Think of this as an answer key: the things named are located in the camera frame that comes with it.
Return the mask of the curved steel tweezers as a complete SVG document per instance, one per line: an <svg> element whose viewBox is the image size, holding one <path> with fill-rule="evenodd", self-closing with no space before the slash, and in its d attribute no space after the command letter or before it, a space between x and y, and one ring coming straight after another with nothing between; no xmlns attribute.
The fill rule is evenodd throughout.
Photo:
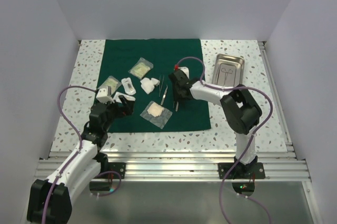
<svg viewBox="0 0 337 224"><path fill-rule="evenodd" d="M163 104L164 104L164 100L165 100L165 98L166 98L167 90L168 90L168 85L166 85L166 88L165 88L165 91L164 91L164 93L163 93L163 96L162 96L160 105L163 105Z"/></svg>

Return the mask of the thin dark tweezers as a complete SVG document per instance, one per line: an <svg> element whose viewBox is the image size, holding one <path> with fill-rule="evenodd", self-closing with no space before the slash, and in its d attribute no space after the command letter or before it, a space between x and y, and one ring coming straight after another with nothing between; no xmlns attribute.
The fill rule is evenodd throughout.
<svg viewBox="0 0 337 224"><path fill-rule="evenodd" d="M163 82L164 82L164 75L160 75L159 85L158 85L159 96L161 96L161 90L162 90Z"/></svg>

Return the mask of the white gauze pad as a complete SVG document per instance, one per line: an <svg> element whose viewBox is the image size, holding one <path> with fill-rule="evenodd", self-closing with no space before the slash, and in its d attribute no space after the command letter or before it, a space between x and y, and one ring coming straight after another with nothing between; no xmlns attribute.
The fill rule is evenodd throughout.
<svg viewBox="0 0 337 224"><path fill-rule="evenodd" d="M143 78L140 80L140 83L141 83L141 88L144 90L144 92L146 94L150 94L156 86L159 85L160 81L158 79L155 79L155 78Z"/></svg>

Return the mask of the steel forceps scissors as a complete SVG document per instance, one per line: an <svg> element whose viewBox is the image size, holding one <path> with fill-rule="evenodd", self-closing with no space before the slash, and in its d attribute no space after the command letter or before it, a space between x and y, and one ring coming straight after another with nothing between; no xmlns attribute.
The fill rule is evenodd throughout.
<svg viewBox="0 0 337 224"><path fill-rule="evenodd" d="M219 80L223 86L233 85L234 71L226 67L221 68L219 73Z"/></svg>

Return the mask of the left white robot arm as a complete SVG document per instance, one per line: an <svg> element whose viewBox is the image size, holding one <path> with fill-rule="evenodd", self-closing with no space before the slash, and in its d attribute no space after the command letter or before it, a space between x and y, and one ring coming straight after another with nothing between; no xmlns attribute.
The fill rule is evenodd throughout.
<svg viewBox="0 0 337 224"><path fill-rule="evenodd" d="M97 102L91 107L80 141L66 160L46 179L33 182L29 194L27 221L67 223L78 196L94 178L122 176L111 169L101 152L107 133L116 119L132 115L133 100L120 95L119 101Z"/></svg>

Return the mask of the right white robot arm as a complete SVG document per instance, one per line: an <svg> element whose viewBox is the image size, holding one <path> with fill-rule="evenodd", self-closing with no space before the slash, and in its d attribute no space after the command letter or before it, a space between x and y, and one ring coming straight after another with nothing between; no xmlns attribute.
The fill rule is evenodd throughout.
<svg viewBox="0 0 337 224"><path fill-rule="evenodd" d="M172 83L175 102L202 100L222 108L229 127L235 133L236 154L234 171L241 178L248 177L257 163L255 130L260 122L262 110L245 86L233 89L207 84L199 79L189 79L180 69L168 78Z"/></svg>

